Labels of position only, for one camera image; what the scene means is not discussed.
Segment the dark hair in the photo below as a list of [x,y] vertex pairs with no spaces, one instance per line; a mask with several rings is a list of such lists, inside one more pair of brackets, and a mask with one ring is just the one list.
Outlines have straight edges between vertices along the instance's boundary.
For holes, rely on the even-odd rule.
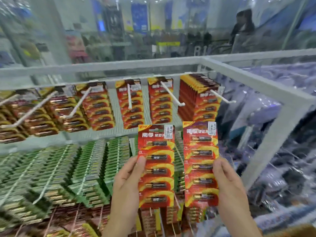
[[252,22],[252,10],[251,9],[246,9],[244,10],[244,16],[247,20],[247,22]]
[[236,14],[236,17],[242,17],[244,15],[244,11],[240,11]]

